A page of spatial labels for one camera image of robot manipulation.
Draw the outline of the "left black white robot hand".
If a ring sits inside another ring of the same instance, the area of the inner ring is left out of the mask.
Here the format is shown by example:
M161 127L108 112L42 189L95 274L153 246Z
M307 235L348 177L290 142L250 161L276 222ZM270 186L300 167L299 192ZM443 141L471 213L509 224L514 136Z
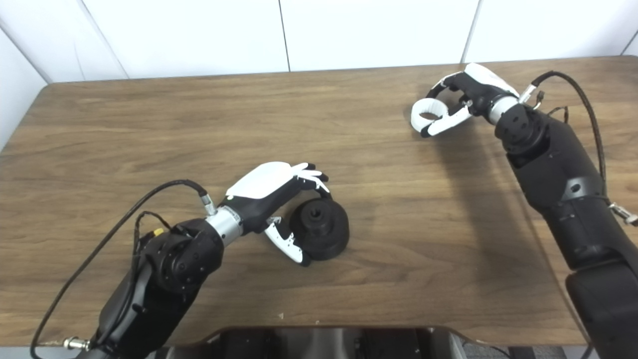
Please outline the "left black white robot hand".
M308 162L295 166L287 162L267 162L233 184L205 220L217 231L224 247L246 234L264 233L292 261L307 267L312 260L296 244L289 225L274 214L304 190L332 198L326 182L327 175Z

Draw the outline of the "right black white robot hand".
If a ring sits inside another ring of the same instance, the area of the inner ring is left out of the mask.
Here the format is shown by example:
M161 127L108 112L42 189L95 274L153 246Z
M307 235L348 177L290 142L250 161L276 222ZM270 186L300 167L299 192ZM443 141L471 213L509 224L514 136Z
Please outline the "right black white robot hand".
M449 108L438 100L444 90L462 93ZM519 104L519 93L501 77L480 64L467 64L463 71L442 78L426 97L412 106L410 123L421 137L433 137L471 117L483 117L495 125L511 107Z

